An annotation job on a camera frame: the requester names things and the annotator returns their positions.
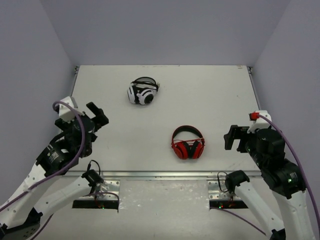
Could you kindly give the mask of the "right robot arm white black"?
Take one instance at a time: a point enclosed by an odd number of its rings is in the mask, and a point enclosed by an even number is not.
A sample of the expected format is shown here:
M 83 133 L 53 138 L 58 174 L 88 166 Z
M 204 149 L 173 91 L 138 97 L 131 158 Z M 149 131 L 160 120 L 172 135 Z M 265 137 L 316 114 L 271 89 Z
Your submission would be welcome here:
M 227 191 L 241 198 L 267 239 L 315 239 L 306 203 L 307 184 L 300 168 L 286 159 L 285 140 L 280 133 L 271 128 L 249 133 L 248 127 L 231 125 L 223 138 L 226 150 L 232 148 L 234 140 L 239 140 L 237 151 L 250 155 L 277 201 L 281 217 L 268 207 L 243 170 L 229 173 L 225 178 Z

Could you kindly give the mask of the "red black headphones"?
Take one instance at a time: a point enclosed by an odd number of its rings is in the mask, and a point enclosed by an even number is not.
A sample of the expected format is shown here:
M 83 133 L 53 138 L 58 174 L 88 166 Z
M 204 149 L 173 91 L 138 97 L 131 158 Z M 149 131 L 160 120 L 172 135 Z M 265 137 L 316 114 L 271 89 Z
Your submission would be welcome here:
M 175 140 L 175 137 L 182 133 L 189 132 L 198 138 L 190 140 Z M 198 159 L 201 157 L 205 148 L 205 139 L 201 132 L 191 125 L 181 125 L 175 129 L 171 137 L 171 148 L 179 159 Z

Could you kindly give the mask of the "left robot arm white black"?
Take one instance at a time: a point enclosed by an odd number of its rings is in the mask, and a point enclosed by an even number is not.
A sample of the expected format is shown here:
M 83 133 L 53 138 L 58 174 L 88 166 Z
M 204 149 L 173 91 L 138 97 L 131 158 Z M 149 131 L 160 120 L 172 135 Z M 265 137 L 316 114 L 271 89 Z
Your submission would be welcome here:
M 84 196 L 95 196 L 106 189 L 103 178 L 94 169 L 86 170 L 66 187 L 44 197 L 46 191 L 80 158 L 92 153 L 96 132 L 109 123 L 101 108 L 93 102 L 86 107 L 94 114 L 90 118 L 79 111 L 71 100 L 60 100 L 52 108 L 59 118 L 55 125 L 60 129 L 41 154 L 31 171 L 14 194 L 0 207 L 0 238 L 2 240 L 34 239 L 44 220 L 70 202 Z

